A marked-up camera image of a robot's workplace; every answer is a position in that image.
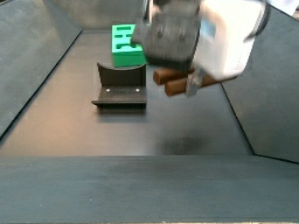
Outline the white first gripper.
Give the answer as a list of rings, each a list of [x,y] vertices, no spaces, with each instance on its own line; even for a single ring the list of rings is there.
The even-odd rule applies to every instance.
[[[270,11],[267,0],[200,1],[200,37],[194,57],[200,69],[187,76],[188,97],[195,96],[202,87],[203,71],[216,81],[243,73]]]

